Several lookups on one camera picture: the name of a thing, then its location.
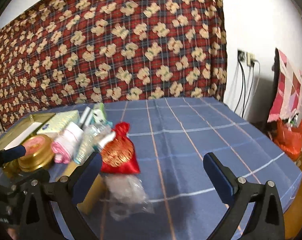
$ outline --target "wooden floor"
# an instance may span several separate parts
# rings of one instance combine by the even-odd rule
[[[302,182],[292,205],[284,214],[284,222],[286,239],[295,237],[302,228]]]

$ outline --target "blue plaid tablecloth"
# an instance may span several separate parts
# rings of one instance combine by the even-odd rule
[[[86,105],[43,112],[84,110]],[[207,239],[227,210],[203,169],[202,158],[213,152],[223,165],[249,182],[273,180],[283,211],[293,201],[302,172],[272,141],[213,98],[162,98],[105,104],[107,119],[130,123],[141,169],[138,177],[153,202],[154,214],[138,213],[115,221],[108,194],[84,216],[100,240]],[[63,164],[54,165],[51,179]],[[62,231],[72,239],[56,205]],[[252,211],[251,203],[233,239],[238,239]]]

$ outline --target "pink patterned cloth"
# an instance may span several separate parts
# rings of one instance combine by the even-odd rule
[[[286,55],[279,52],[280,74],[273,106],[268,116],[268,122],[288,119],[296,110],[299,112],[302,103],[302,71],[288,60]]]

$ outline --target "electrical socket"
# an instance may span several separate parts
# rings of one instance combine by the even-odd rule
[[[238,59],[240,59],[241,62],[245,62],[245,51],[238,49]]]
[[[247,52],[246,53],[246,65],[248,67],[254,67],[254,64],[255,64],[254,60],[255,60],[254,54]]]

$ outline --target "metal screw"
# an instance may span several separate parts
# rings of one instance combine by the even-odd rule
[[[10,206],[6,206],[6,212],[10,216],[12,214],[12,208]]]
[[[270,187],[274,187],[274,186],[275,186],[275,183],[274,183],[273,181],[271,181],[271,180],[269,180],[269,181],[267,182],[267,184],[268,184]]]
[[[243,178],[243,177],[239,177],[238,182],[241,183],[241,184],[244,184],[246,182],[246,179]]]
[[[60,181],[61,181],[61,182],[67,182],[68,179],[69,179],[68,176],[62,176],[62,177],[60,178]]]
[[[38,184],[38,181],[36,179],[34,179],[32,182],[31,182],[31,186],[35,186]]]

